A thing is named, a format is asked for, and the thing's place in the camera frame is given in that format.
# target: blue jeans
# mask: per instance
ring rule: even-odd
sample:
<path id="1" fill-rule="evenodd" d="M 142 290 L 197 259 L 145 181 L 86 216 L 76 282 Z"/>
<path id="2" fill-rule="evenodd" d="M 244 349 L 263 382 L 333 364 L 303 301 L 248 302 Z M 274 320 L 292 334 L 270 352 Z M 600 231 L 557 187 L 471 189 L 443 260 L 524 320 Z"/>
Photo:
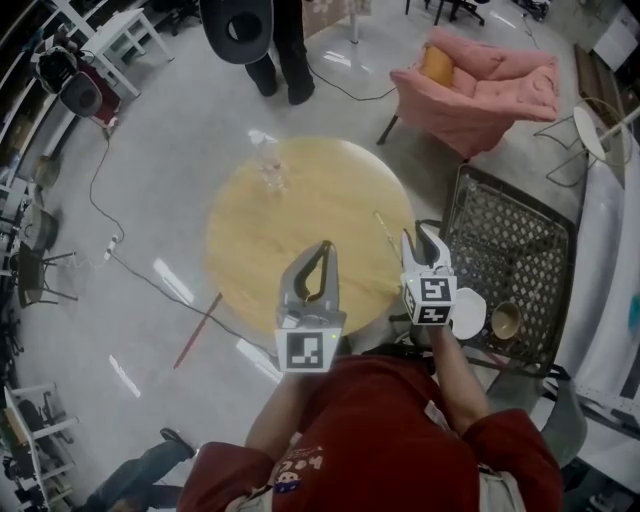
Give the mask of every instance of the blue jeans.
<path id="1" fill-rule="evenodd" d="M 176 508 L 182 487 L 154 485 L 178 463 L 190 457 L 180 443 L 165 441 L 147 450 L 139 459 L 122 464 L 98 489 L 89 496 L 81 510 L 109 510 L 117 501 L 126 500 L 137 511 Z"/>

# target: red sweatshirt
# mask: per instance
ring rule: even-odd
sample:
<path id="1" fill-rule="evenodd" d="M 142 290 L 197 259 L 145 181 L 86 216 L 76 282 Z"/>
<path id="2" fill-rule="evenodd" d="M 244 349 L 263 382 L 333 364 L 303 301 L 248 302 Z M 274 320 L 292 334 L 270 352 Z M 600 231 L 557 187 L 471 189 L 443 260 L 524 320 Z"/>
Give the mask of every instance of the red sweatshirt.
<path id="1" fill-rule="evenodd" d="M 422 363 L 337 359 L 310 397 L 302 437 L 279 462 L 273 511 L 477 511 L 479 464 L 509 472 L 527 512 L 560 510 L 560 471 L 523 411 L 492 414 L 459 438 L 427 417 L 430 401 L 447 415 Z M 262 452 L 208 443 L 178 511 L 224 511 L 267 485 L 274 465 Z"/>

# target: shiny floor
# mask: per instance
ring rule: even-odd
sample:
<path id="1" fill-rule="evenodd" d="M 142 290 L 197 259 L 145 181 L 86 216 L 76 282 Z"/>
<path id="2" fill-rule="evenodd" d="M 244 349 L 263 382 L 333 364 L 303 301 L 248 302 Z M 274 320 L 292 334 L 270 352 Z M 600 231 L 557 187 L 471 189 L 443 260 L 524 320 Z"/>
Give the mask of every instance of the shiny floor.
<path id="1" fill-rule="evenodd" d="M 511 48 L 534 48 L 535 39 L 541 50 L 560 60 L 562 114 L 568 115 L 577 98 L 571 46 L 548 27 L 529 21 L 532 38 L 521 11 L 509 0 L 493 0 L 479 11 L 487 19 L 484 27 L 464 14 L 453 25 L 443 16 L 441 25 Z M 419 0 L 408 16 L 404 2 L 374 2 L 373 15 L 360 19 L 359 44 L 349 42 L 345 19 L 307 41 L 309 61 L 353 94 L 381 95 L 392 87 L 389 70 L 419 56 L 434 17 L 435 7 L 425 11 Z M 322 135 L 359 144 L 398 175 L 417 218 L 442 216 L 446 183 L 461 158 L 402 123 L 386 145 L 376 146 L 394 113 L 395 92 L 360 103 L 316 80 L 313 98 L 291 107 L 284 84 L 275 97 L 262 98 L 243 68 L 214 55 L 199 26 L 175 38 L 165 35 L 165 40 L 176 56 L 173 62 L 149 43 L 149 53 L 128 70 L 142 95 L 123 110 L 94 186 L 95 201 L 126 231 L 119 257 L 137 271 L 162 284 L 156 270 L 168 268 L 193 294 L 194 306 L 209 307 L 216 288 L 204 270 L 207 217 L 216 192 L 253 155 L 251 130 L 275 138 Z M 575 219 L 579 189 L 561 189 L 544 179 L 565 153 L 551 141 L 533 138 L 540 127 L 516 123 L 494 151 L 472 163 Z M 78 251 L 81 266 L 58 268 L 51 280 L 80 300 L 35 305 L 22 313 L 26 351 L 18 363 L 24 385 L 56 382 L 66 411 L 80 418 L 69 447 L 77 464 L 69 475 L 77 502 L 125 459 L 158 442 L 164 426 L 181 430 L 194 444 L 243 442 L 275 385 L 237 349 L 238 339 L 212 322 L 206 322 L 183 363 L 173 369 L 201 318 L 167 301 L 117 262 L 100 266 L 117 232 L 88 197 L 105 149 L 100 130 L 87 120 L 66 143 L 60 178 L 45 201 L 61 220 L 52 254 Z M 563 177 L 571 181 L 577 171 L 569 168 Z M 224 304 L 216 315 L 248 339 L 255 334 Z M 365 335 L 364 343 L 378 338 Z M 167 481 L 184 481 L 189 468 L 183 466 Z"/>

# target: pink sofa chair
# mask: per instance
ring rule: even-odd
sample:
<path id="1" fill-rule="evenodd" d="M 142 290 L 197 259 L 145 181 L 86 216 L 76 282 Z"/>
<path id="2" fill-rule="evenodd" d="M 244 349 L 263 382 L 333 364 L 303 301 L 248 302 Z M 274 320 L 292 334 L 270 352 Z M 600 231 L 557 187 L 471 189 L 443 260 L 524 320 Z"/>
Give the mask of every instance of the pink sofa chair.
<path id="1" fill-rule="evenodd" d="M 453 85 L 444 87 L 420 73 L 422 59 L 410 69 L 391 71 L 400 101 L 378 144 L 401 118 L 469 159 L 493 149 L 515 121 L 557 118 L 557 59 L 552 55 L 482 45 L 441 28 L 433 30 L 427 44 L 453 60 Z"/>

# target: orange pillow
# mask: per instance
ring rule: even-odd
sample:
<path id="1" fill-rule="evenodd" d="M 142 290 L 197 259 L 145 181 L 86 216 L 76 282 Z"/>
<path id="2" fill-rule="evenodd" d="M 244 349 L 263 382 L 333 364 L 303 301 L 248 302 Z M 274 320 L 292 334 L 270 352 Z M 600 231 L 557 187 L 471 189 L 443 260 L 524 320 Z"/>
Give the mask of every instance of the orange pillow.
<path id="1" fill-rule="evenodd" d="M 453 61 L 440 48 L 427 46 L 420 72 L 427 78 L 445 87 L 453 84 Z"/>

